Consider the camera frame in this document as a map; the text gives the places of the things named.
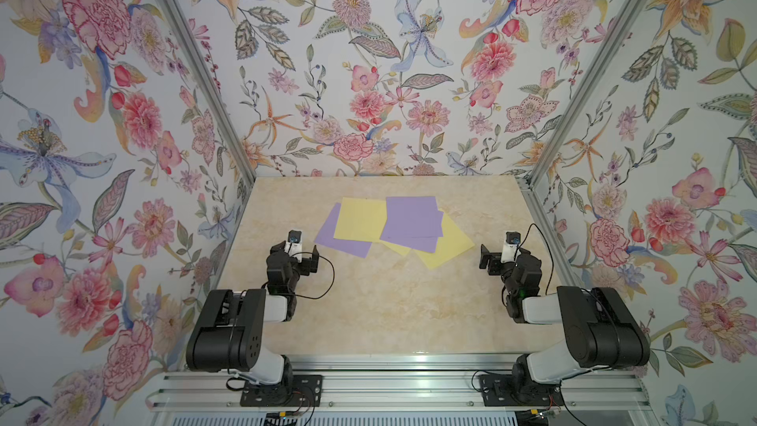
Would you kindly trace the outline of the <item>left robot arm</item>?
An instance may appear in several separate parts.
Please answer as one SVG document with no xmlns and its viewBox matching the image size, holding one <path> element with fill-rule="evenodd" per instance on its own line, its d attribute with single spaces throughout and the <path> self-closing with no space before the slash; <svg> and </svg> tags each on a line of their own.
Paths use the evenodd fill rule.
<svg viewBox="0 0 757 426">
<path fill-rule="evenodd" d="M 317 272 L 321 255 L 284 242 L 266 258 L 267 281 L 260 288 L 239 292 L 216 289 L 207 295 L 189 337 L 185 364 L 191 372 L 227 372 L 247 387 L 294 388 L 290 360 L 263 345 L 268 323 L 292 321 L 301 298 L 297 287 L 303 277 Z"/>
</svg>

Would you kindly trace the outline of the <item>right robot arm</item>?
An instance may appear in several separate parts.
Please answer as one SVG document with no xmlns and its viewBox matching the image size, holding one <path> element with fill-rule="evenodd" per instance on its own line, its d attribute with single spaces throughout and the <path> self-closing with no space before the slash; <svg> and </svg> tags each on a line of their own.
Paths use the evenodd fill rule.
<svg viewBox="0 0 757 426">
<path fill-rule="evenodd" d="M 563 329 L 554 346 L 518 357 L 508 376 L 515 392 L 555 389 L 595 370 L 648 364 L 650 341 L 616 289 L 559 286 L 541 294 L 541 260 L 514 245 L 502 252 L 481 247 L 479 268 L 503 281 L 502 299 L 515 323 Z"/>
</svg>

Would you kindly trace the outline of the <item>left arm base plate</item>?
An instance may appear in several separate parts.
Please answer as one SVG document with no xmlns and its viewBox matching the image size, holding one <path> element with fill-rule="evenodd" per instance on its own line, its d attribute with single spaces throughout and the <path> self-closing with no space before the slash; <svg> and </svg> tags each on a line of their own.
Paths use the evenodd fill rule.
<svg viewBox="0 0 757 426">
<path fill-rule="evenodd" d="M 294 375 L 277 385 L 249 385 L 242 390 L 242 407 L 319 407 L 323 376 Z"/>
</svg>

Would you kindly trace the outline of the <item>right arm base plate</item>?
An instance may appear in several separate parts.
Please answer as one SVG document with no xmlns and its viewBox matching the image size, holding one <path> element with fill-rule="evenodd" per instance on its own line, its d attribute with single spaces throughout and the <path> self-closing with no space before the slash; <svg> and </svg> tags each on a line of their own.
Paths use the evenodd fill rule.
<svg viewBox="0 0 757 426">
<path fill-rule="evenodd" d="M 518 381 L 512 375 L 485 374 L 474 380 L 487 407 L 535 407 L 546 409 L 565 404 L 562 391 L 555 385 Z"/>
</svg>

